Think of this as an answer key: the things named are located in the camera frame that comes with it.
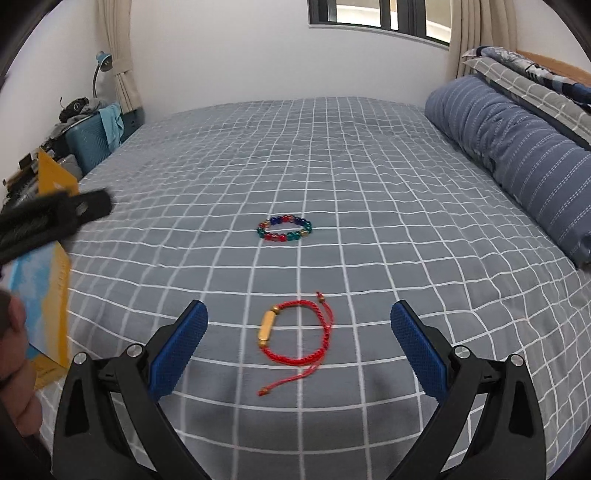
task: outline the curtain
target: curtain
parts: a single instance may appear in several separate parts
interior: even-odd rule
[[[122,113],[142,106],[134,80],[134,66],[131,61],[129,21],[131,0],[98,0],[99,19],[102,23],[109,49],[113,55],[113,76],[115,90]]]
[[[461,56],[481,45],[517,49],[517,19],[513,0],[451,0],[452,40],[447,79],[470,72]]]

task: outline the window frame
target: window frame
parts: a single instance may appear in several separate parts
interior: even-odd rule
[[[412,37],[423,38],[441,45],[448,42],[427,36],[426,0],[397,0],[398,29],[393,30],[390,0],[379,0],[380,27],[351,24],[336,21],[337,0],[308,0],[310,25],[347,25],[348,27],[373,28],[387,32],[398,32]]]

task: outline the blue striped pillow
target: blue striped pillow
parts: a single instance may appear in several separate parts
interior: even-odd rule
[[[591,153],[477,76],[435,90],[425,115],[577,265],[591,263]]]

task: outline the metal screw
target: metal screw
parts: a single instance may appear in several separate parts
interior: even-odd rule
[[[86,204],[86,202],[82,202],[81,204],[79,204],[76,207],[76,215],[82,216],[82,214],[87,210],[88,210],[88,205]]]
[[[144,347],[142,347],[141,345],[139,345],[137,343],[134,343],[133,345],[129,345],[127,347],[127,354],[133,358],[140,356],[143,351],[144,351]]]
[[[470,350],[468,350],[465,346],[457,346],[454,348],[453,352],[456,354],[458,358],[468,358],[470,356]]]
[[[523,358],[521,358],[519,355],[511,355],[511,363],[516,367],[521,367],[524,361]]]
[[[86,362],[87,358],[88,356],[84,352],[79,352],[74,356],[74,363],[76,365],[82,365],[84,362]]]

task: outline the white wall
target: white wall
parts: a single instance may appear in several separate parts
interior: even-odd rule
[[[591,61],[562,19],[543,0],[515,0],[517,47],[591,72]]]
[[[447,50],[310,28],[307,0],[135,0],[135,78],[148,120],[247,100],[359,95],[423,105]]]
[[[95,55],[106,50],[98,33],[96,0],[64,0],[28,38],[0,90],[0,179],[45,140],[64,106],[92,97]],[[114,98],[112,78],[99,73],[99,95]]]

